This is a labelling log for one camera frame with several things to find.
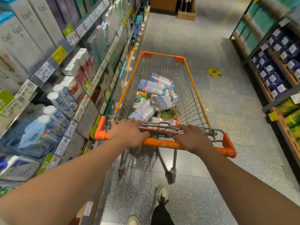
orange shopping cart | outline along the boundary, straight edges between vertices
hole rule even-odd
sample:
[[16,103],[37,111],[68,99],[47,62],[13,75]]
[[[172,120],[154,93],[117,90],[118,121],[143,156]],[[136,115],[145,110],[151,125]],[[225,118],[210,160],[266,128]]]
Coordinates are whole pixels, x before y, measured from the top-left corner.
[[[127,118],[133,112],[133,100],[137,93],[139,82],[141,79],[150,80],[152,73],[166,77],[175,83],[175,93],[179,98],[176,107],[181,114],[177,117],[178,122],[183,125],[192,124],[200,127],[212,142],[222,142],[223,147],[215,147],[216,150],[227,157],[235,158],[236,151],[227,133],[219,129],[211,128],[184,57],[142,52],[132,70],[130,79],[120,98],[115,113],[111,118],[115,119],[118,124],[122,118]],[[96,131],[96,140],[109,139],[109,132],[104,131],[104,125],[105,117],[103,116]],[[142,144],[155,147],[169,183],[174,183],[177,172],[177,150],[183,150],[183,148],[178,142],[174,141],[172,137],[175,134],[184,135],[183,130],[177,125],[170,125],[167,122],[153,123],[147,121],[143,121],[139,128],[141,131],[150,132],[150,138],[147,138]],[[173,167],[170,171],[167,170],[158,147],[174,149]],[[118,166],[119,176],[124,174],[124,157],[125,152],[122,153],[121,161]]]

cart handle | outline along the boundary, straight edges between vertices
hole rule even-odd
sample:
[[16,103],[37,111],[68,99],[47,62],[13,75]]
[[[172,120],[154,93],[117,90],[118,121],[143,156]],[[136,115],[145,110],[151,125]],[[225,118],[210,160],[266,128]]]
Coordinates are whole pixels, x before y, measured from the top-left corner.
[[[104,125],[105,125],[105,116],[102,116],[95,134],[96,141],[109,139],[109,132],[104,131]],[[177,141],[160,140],[155,138],[147,138],[142,143],[142,145],[184,150]],[[217,149],[221,154],[225,155],[226,157],[230,157],[230,158],[236,157],[236,150],[233,144],[231,143],[231,140],[229,139],[227,133],[224,133],[222,145],[223,147],[215,147],[215,149]]]

hand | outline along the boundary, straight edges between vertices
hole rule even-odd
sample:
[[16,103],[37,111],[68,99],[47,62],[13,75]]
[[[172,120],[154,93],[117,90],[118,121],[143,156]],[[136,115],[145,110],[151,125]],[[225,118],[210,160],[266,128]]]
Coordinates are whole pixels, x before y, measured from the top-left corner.
[[134,148],[150,136],[149,132],[141,132],[139,126],[142,121],[134,122],[134,117],[131,119],[122,119],[117,125],[114,120],[111,121],[111,130],[109,140],[116,140],[123,144],[126,148]]
[[195,155],[199,155],[200,151],[209,150],[214,147],[212,141],[205,136],[201,128],[193,125],[179,126],[185,132],[185,136],[175,135],[173,136],[173,139],[178,141],[185,150]]

supermarket aisle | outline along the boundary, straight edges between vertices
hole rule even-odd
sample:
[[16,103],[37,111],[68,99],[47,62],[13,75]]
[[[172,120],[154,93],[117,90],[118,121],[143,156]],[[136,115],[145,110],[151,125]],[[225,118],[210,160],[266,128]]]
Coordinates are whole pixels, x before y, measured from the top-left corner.
[[[300,205],[300,188],[227,39],[249,1],[196,0],[194,22],[151,13],[142,49],[186,57],[212,127],[227,132],[236,147],[238,156],[233,161]],[[232,6],[235,10],[226,20]],[[210,67],[219,68],[222,76],[209,76]],[[173,150],[160,151],[170,169]],[[142,148],[134,159],[128,156],[122,179],[117,164],[107,175],[103,190],[107,199],[101,198],[94,225],[125,224],[133,214],[141,224],[149,224],[155,188],[167,185],[160,161],[152,150]],[[236,224],[198,157],[178,151],[176,182],[167,188],[167,209],[176,225]]]

white sneaker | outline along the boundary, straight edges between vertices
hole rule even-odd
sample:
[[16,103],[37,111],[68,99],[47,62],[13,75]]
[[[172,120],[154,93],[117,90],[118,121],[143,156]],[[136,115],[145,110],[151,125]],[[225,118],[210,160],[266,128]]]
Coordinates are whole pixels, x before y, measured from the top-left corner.
[[127,221],[127,225],[140,225],[140,222],[139,222],[138,218],[135,215],[133,215]]
[[168,190],[164,185],[157,187],[155,192],[155,204],[154,208],[159,205],[159,203],[166,204],[169,201]]

